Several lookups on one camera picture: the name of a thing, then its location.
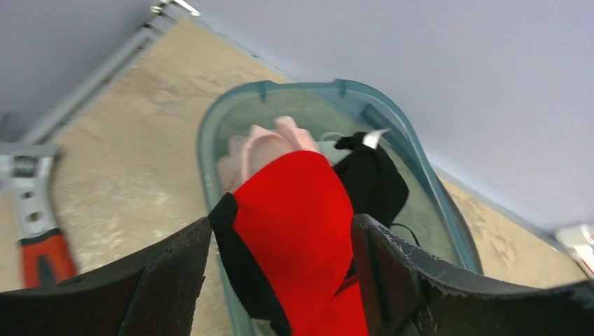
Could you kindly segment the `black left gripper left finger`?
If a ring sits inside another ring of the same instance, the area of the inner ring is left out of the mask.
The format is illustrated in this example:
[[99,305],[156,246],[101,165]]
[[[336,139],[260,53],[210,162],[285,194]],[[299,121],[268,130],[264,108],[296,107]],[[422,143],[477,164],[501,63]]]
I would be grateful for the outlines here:
[[53,286],[1,293],[2,335],[189,335],[212,230],[168,238]]

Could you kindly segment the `red and black bra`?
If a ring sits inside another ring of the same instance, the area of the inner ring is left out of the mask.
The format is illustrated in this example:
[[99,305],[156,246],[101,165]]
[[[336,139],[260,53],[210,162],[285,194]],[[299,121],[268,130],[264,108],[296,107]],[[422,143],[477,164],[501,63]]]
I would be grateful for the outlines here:
[[208,221],[250,317],[278,335],[366,335],[352,217],[327,159],[301,150],[225,194]]

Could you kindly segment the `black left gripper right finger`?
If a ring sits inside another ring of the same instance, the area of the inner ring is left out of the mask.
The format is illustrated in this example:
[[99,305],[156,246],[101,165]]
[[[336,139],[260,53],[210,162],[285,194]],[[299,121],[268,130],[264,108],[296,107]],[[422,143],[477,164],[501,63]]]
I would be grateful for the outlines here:
[[370,335],[592,335],[593,282],[531,288],[477,274],[367,215],[351,238]]

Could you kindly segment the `pale pink bra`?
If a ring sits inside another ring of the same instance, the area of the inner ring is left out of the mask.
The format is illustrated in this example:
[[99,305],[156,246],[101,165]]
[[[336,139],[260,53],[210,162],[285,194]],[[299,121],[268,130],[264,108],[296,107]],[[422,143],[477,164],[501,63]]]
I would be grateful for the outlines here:
[[299,128],[292,117],[280,116],[274,124],[272,130],[252,125],[248,135],[229,139],[228,154],[217,162],[224,192],[236,191],[259,170],[287,153],[319,151],[311,134]]

